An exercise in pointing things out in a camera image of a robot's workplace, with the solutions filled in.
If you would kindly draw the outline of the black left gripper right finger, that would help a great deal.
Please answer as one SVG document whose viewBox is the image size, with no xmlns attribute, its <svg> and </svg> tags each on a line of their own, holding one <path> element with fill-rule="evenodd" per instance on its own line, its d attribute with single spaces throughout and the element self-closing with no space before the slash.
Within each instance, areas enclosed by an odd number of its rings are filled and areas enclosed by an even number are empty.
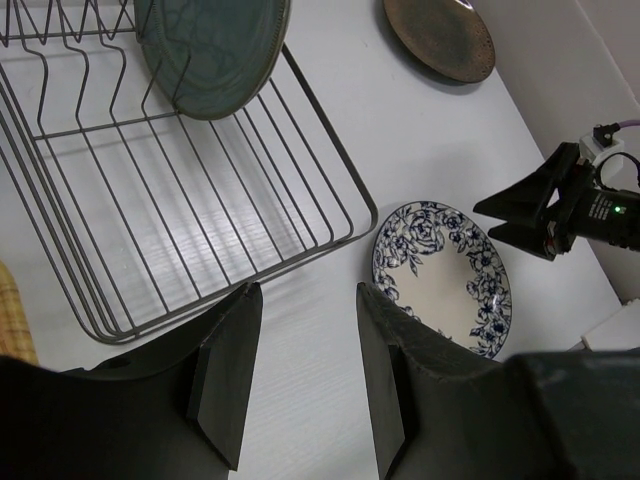
<svg viewBox="0 0 640 480">
<path fill-rule="evenodd" d="M 369 283 L 356 287 L 356 310 L 379 477 L 474 477 L 465 458 L 499 404 L 487 390 L 499 363 L 414 320 Z"/>
</svg>

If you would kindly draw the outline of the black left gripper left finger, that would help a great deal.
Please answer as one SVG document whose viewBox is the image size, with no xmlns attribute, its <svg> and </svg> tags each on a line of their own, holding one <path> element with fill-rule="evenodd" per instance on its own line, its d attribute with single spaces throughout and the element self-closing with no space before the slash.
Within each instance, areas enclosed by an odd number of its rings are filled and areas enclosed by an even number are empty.
<svg viewBox="0 0 640 480">
<path fill-rule="evenodd" d="M 154 340 L 67 376 L 97 416 L 91 433 L 126 471 L 239 467 L 263 295 L 245 283 Z"/>
</svg>

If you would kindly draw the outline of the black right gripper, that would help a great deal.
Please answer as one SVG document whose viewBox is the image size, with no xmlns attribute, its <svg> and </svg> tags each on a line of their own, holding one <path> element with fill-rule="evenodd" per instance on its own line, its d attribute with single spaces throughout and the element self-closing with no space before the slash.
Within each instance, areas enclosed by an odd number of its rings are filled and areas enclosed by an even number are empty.
<svg viewBox="0 0 640 480">
<path fill-rule="evenodd" d="M 533 173 L 479 201 L 475 213 L 508 222 L 489 237 L 545 260 L 569 252 L 578 237 L 637 252 L 639 194 L 597 187 L 595 169 L 575 166 L 579 158 L 579 144 L 563 142 Z"/>
</svg>

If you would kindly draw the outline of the blue floral white plate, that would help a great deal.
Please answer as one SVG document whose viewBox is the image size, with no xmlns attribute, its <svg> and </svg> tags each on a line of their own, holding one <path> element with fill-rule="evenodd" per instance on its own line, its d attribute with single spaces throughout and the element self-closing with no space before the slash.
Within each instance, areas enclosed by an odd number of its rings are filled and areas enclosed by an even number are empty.
<svg viewBox="0 0 640 480">
<path fill-rule="evenodd" d="M 372 279 L 410 317 L 484 358 L 506 344 L 506 268 L 484 231 L 454 207 L 414 201 L 394 210 L 376 235 Z"/>
</svg>

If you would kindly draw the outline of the grey-blue round plate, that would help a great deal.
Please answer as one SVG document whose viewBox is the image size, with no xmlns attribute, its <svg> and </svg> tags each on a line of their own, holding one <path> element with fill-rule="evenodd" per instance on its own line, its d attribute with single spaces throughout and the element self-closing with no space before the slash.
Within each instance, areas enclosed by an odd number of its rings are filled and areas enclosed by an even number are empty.
<svg viewBox="0 0 640 480">
<path fill-rule="evenodd" d="M 290 1 L 136 1 L 136 37 L 174 109 L 219 120 L 269 80 L 291 9 Z"/>
</svg>

